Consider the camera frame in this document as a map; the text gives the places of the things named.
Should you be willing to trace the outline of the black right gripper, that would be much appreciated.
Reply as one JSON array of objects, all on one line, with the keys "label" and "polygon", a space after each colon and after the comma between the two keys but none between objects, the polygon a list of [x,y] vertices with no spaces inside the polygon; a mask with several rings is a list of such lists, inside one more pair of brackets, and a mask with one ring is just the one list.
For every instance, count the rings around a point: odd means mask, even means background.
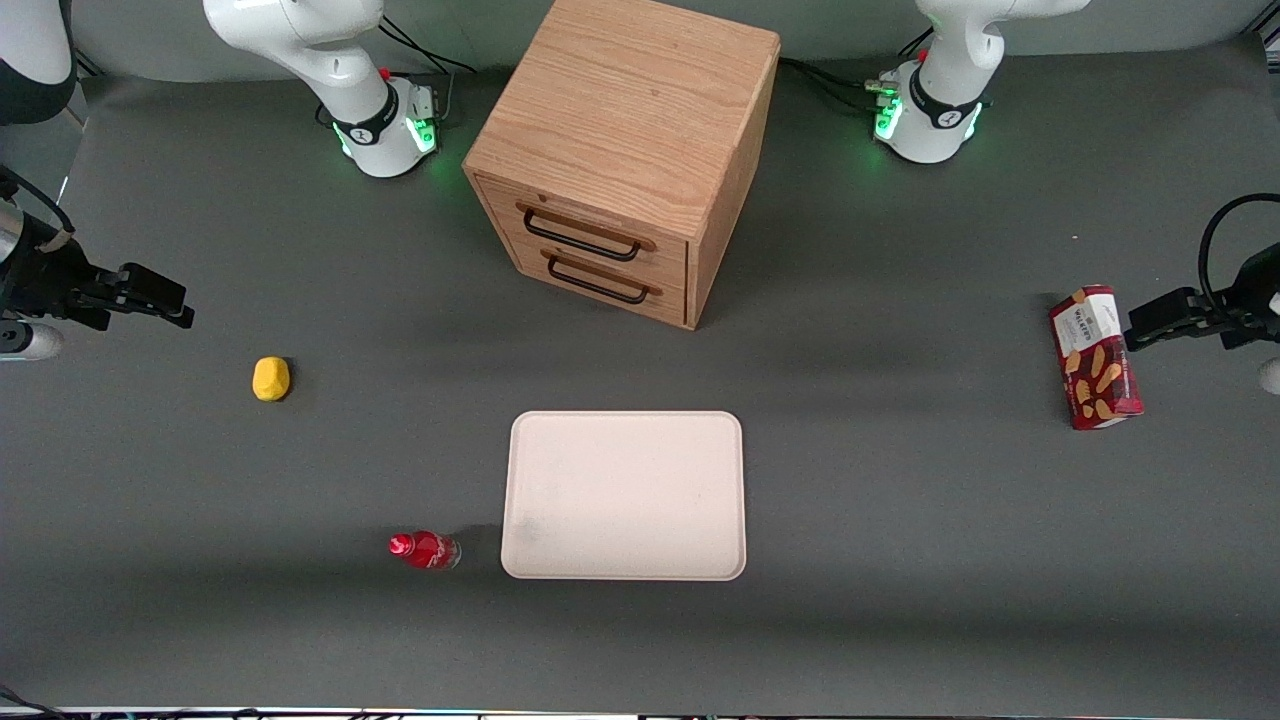
[{"label": "black right gripper", "polygon": [[125,263],[118,270],[118,293],[102,282],[106,270],[93,265],[77,241],[41,251],[55,234],[50,228],[24,228],[18,234],[3,260],[4,316],[51,316],[93,331],[108,331],[113,314],[152,316],[182,329],[195,324],[183,284],[137,263]]}]

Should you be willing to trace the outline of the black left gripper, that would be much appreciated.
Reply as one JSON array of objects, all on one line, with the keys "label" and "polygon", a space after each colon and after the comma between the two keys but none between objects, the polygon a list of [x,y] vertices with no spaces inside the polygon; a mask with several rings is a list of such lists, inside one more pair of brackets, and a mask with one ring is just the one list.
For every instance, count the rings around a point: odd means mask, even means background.
[{"label": "black left gripper", "polygon": [[[1219,311],[1192,287],[1172,290],[1155,300],[1156,310],[1129,311],[1128,352],[1183,337],[1220,334],[1225,350],[1254,342],[1279,343],[1279,246],[1248,258],[1225,290],[1215,291]],[[1228,318],[1224,323],[1222,315]]]}]

